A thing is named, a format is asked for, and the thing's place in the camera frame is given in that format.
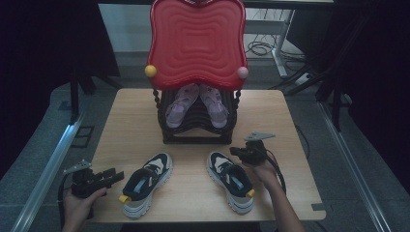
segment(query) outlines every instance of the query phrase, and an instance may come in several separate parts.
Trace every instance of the wooden table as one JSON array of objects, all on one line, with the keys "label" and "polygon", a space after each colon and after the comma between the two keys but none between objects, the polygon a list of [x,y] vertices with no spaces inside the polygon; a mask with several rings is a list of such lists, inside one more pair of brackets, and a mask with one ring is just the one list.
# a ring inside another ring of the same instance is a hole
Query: wooden table
[{"label": "wooden table", "polygon": [[[224,189],[214,183],[206,170],[206,159],[220,151],[235,162],[229,147],[245,147],[244,137],[253,131],[271,132],[265,139],[279,163],[287,186],[287,196],[301,220],[326,216],[316,184],[282,92],[243,90],[238,108],[238,122],[230,145],[188,145],[162,143],[154,96],[150,89],[122,89],[112,105],[93,159],[93,170],[115,167],[125,179],[113,185],[108,195],[95,204],[94,222],[193,222],[274,220],[268,192],[249,171],[256,194],[254,208],[239,216],[228,206]],[[126,217],[118,201],[131,174],[157,153],[166,152],[174,161],[171,178],[154,192],[152,206],[137,220]]]}]

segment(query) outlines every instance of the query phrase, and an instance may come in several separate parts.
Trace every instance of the gray carpet floor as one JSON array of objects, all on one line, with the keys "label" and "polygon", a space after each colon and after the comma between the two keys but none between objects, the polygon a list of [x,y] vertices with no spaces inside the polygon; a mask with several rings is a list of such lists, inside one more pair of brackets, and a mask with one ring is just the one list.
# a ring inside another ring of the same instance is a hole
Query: gray carpet floor
[{"label": "gray carpet floor", "polygon": [[[113,79],[126,88],[149,88],[143,77],[144,57],[118,57],[121,77]],[[281,82],[274,62],[270,59],[249,61],[249,79],[244,89],[267,89]],[[62,171],[82,159],[92,160],[104,123],[114,101],[116,90],[94,78],[97,91],[89,99],[82,127],[93,127],[87,146],[71,147],[60,166],[43,203],[31,224],[30,231],[59,231],[56,203],[57,189]],[[321,115],[314,93],[318,86],[311,86],[299,94],[286,97],[291,116],[301,132],[301,142],[307,153],[319,193],[326,207],[327,216],[320,221],[304,221],[307,231],[377,231],[364,200],[341,157],[336,143]],[[19,158],[0,183],[0,231],[10,231],[26,203],[33,187],[58,144],[70,121],[70,86],[57,88],[51,95],[51,104],[36,132]],[[395,178],[393,172],[358,130],[347,113],[340,112],[343,137],[377,202],[383,210],[391,231],[410,231],[410,197]],[[76,138],[73,145],[84,145]],[[121,224],[89,223],[85,231],[120,231]],[[274,221],[260,223],[262,231],[275,231]]]}]

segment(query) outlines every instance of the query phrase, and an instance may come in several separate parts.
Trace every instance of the forearm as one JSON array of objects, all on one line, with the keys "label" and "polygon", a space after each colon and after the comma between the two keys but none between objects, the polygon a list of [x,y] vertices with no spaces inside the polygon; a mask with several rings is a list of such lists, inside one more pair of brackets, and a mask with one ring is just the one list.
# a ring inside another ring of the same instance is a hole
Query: forearm
[{"label": "forearm", "polygon": [[272,199],[278,231],[305,231],[278,180],[271,179],[269,182],[265,183],[265,188],[268,190]]}]

